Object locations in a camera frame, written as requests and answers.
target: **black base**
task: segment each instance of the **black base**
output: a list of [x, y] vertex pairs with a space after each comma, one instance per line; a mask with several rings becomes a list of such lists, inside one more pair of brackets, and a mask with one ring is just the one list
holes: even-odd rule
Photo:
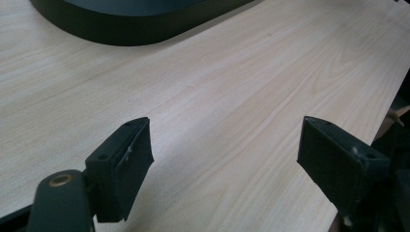
[[165, 41], [253, 0], [31, 0], [59, 28], [111, 45]]

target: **light wood surface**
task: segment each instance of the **light wood surface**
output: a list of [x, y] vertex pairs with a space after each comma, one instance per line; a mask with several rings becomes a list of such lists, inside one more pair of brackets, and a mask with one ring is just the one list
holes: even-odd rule
[[129, 221], [98, 231], [327, 231], [296, 163], [305, 115], [370, 143], [410, 67], [410, 6], [265, 0], [164, 43], [69, 35], [28, 0], [0, 8], [0, 217], [38, 182], [148, 116], [155, 163]]

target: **clamp jaw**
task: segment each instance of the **clamp jaw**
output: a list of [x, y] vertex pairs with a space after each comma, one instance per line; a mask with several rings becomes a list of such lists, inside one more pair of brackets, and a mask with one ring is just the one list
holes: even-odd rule
[[305, 117], [298, 163], [335, 204], [347, 231], [410, 232], [410, 163], [325, 120]]
[[43, 179], [32, 206], [0, 218], [0, 231], [95, 231], [98, 222], [127, 219], [154, 162], [149, 119], [122, 125], [85, 161], [86, 169]]

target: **wooden table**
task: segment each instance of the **wooden table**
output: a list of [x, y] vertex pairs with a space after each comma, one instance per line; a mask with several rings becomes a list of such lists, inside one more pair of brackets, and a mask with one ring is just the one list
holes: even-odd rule
[[302, 119], [370, 143], [410, 65], [403, 1], [256, 1], [140, 47], [1, 6], [0, 217], [148, 116], [156, 162], [129, 221], [98, 231], [327, 231], [336, 209], [296, 163]]

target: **black object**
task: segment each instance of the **black object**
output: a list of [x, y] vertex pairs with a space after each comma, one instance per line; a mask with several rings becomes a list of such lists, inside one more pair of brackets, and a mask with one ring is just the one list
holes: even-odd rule
[[31, 0], [53, 24], [112, 45], [154, 44], [253, 0]]
[[410, 70], [407, 72], [407, 75], [404, 77], [403, 82], [400, 85], [397, 93], [402, 99], [407, 102], [410, 102]]
[[[410, 4], [410, 0], [404, 0], [404, 1]], [[395, 2], [398, 2], [398, 0], [395, 0]]]
[[387, 157], [312, 117], [304, 119], [299, 146], [298, 163], [335, 204], [347, 231], [410, 231], [410, 163], [398, 168], [402, 157]]
[[127, 219], [153, 161], [149, 119], [129, 121], [87, 158], [84, 172], [43, 179], [33, 205], [1, 218], [0, 231], [89, 232], [93, 215], [99, 222]]

